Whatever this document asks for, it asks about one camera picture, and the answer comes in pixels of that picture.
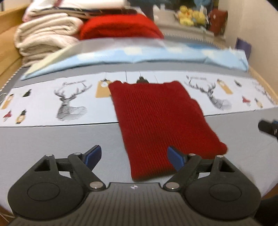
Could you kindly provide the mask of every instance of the deer head print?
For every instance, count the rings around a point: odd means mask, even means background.
[[[211,83],[208,84],[208,89],[206,90],[203,87],[200,87],[197,85],[197,83],[195,85],[192,84],[192,79],[189,78],[189,76],[187,76],[187,79],[189,80],[189,82],[185,82],[186,85],[188,85],[189,87],[193,88],[193,89],[197,89],[200,90],[202,93],[205,93],[208,98],[210,99],[211,103],[218,109],[220,110],[229,110],[232,107],[232,104],[230,101],[228,100],[220,100],[214,97],[213,92],[216,88],[216,84],[215,83]]]
[[[84,93],[88,89],[92,87],[84,85],[82,83],[83,89],[79,90],[76,89],[76,92],[73,93],[69,98],[65,97],[64,91],[61,92],[62,88],[58,89],[57,91],[54,91],[54,94],[58,97],[60,97],[60,101],[62,101],[62,104],[58,110],[56,118],[58,120],[64,121],[64,120],[75,120],[80,118],[83,114],[87,113],[86,107],[71,107],[70,102],[77,98],[77,95]]]

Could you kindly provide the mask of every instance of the gray fabric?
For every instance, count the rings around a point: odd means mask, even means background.
[[[219,48],[216,44],[210,42],[210,41],[200,41],[198,39],[194,39],[194,38],[190,38],[190,37],[185,37],[185,36],[180,36],[180,35],[176,35],[176,34],[165,34],[164,33],[164,39],[166,40],[170,40],[170,41],[175,41],[175,42],[182,42],[182,43],[190,43],[190,44],[202,44],[202,45],[206,45],[206,46],[210,46],[210,47],[216,47]]]
[[[123,70],[189,70],[250,77],[244,72],[211,65],[139,63],[74,68],[26,81],[18,80],[14,87],[59,77]],[[21,71],[15,76],[15,79],[19,78],[20,73]],[[260,133],[257,125],[260,119],[265,118],[271,121],[277,115],[278,109],[268,109],[206,117],[220,140],[227,144],[229,151],[226,157],[258,186],[262,195],[278,182],[278,144],[273,137]],[[106,185],[109,182],[132,182],[129,160],[118,124],[0,128],[0,133],[2,145],[0,150],[0,205],[4,208],[10,209],[7,202],[9,188],[47,153],[53,153],[56,158],[65,158],[74,152],[84,153],[95,144],[99,144],[102,147],[103,155],[93,172]],[[163,184],[168,179],[169,177],[162,177],[150,181]]]

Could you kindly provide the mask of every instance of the red bag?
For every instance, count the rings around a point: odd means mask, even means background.
[[[198,103],[179,82],[109,84],[134,180],[174,172],[167,159],[172,145],[205,159],[225,154]]]
[[[209,17],[211,23],[209,31],[212,31],[215,35],[219,35],[221,33],[221,30],[225,29],[228,11],[220,11],[218,9],[213,9],[210,12]]]
[[[141,14],[96,16],[81,28],[81,40],[108,37],[164,38],[154,22]]]

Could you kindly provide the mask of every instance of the folded towel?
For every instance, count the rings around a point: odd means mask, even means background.
[[[22,18],[23,22],[30,21],[32,19],[32,12],[49,9],[52,7],[60,8],[74,8],[76,12],[80,9],[92,10],[92,9],[121,9],[127,5],[126,0],[35,0],[26,9]]]
[[[19,49],[19,53],[23,56],[22,64],[24,67],[31,66],[49,54],[77,42],[77,38],[49,32],[30,35],[21,43]]]
[[[154,22],[141,14],[97,16],[81,28],[81,40],[108,37],[164,38]]]
[[[49,32],[49,34],[73,35],[83,25],[82,20],[70,17],[66,13],[56,13],[19,25],[14,35],[14,43],[21,48],[22,43],[29,36]]]
[[[107,14],[137,14],[135,9],[126,7],[122,9],[75,9],[75,8],[61,8],[61,7],[52,7],[46,8],[38,11],[32,11],[29,13],[29,21],[36,19],[39,16],[54,14],[54,13],[66,13],[69,16],[77,17],[80,19],[91,19],[95,16],[102,16]]]
[[[198,103],[179,82],[109,84],[134,180],[174,172],[167,148],[205,159],[225,154]]]

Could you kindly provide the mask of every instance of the wall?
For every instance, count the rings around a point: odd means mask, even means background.
[[[27,5],[28,3],[30,3],[30,0],[4,0],[4,9],[8,10]]]
[[[229,13],[226,44],[251,43],[250,65],[278,94],[278,11],[266,0],[220,0],[219,9]]]

